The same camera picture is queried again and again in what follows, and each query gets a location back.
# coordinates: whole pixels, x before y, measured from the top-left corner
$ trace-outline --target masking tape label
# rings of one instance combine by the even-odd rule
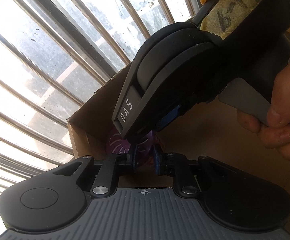
[[[219,0],[202,21],[200,30],[228,37],[262,0]]]

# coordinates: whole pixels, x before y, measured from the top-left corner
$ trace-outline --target crosshair symbol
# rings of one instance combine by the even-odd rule
[[[147,195],[150,192],[148,190],[143,189],[142,191],[139,191],[139,193],[141,193],[143,195]]]

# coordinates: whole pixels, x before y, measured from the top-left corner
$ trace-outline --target ribbed gray surface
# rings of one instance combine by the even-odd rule
[[[211,220],[198,201],[176,196],[171,188],[119,188],[95,199],[82,217],[57,232],[24,235],[5,231],[0,240],[290,240],[283,229],[263,234],[231,231]]]

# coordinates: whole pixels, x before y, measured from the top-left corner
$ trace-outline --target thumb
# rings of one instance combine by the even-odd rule
[[[271,127],[283,127],[290,122],[290,64],[275,78],[267,122]]]

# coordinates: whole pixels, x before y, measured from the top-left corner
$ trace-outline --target hand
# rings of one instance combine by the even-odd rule
[[[290,161],[290,64],[275,78],[272,103],[267,113],[269,127],[239,110],[237,120],[242,127],[256,133],[266,148],[276,148]]]

